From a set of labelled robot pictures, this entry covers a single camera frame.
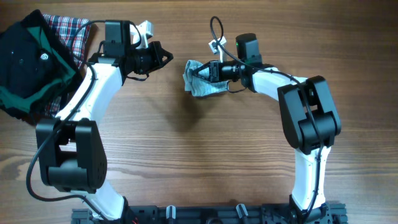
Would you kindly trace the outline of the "light blue striped shorts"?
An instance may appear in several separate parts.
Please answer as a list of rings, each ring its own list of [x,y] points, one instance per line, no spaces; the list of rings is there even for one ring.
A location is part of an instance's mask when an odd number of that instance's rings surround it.
[[[204,97],[215,93],[227,91],[227,81],[211,83],[199,77],[193,76],[193,71],[203,64],[196,60],[188,60],[183,73],[185,91],[194,97]]]

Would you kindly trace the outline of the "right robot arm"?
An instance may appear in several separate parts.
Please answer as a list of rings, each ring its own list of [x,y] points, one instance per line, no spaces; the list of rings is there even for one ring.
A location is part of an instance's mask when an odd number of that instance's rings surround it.
[[[295,151],[295,183],[290,209],[296,223],[320,218],[325,204],[323,185],[328,155],[341,132],[338,115],[327,81],[322,76],[295,77],[264,64],[254,33],[236,37],[238,56],[227,61],[225,37],[209,43],[219,60],[207,63],[189,61],[185,77],[192,80],[188,90],[194,96],[207,96],[228,90],[230,82],[240,81],[254,93],[275,99],[279,104],[282,129]]]

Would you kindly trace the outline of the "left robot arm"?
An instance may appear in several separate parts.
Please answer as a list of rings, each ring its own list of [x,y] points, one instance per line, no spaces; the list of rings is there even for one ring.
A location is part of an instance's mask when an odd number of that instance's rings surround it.
[[[92,223],[137,223],[128,201],[107,181],[106,153],[98,125],[126,79],[145,81],[173,58],[152,40],[154,27],[144,21],[105,21],[105,38],[85,61],[85,78],[73,98],[52,119],[36,127],[42,182],[62,200],[80,199]]]

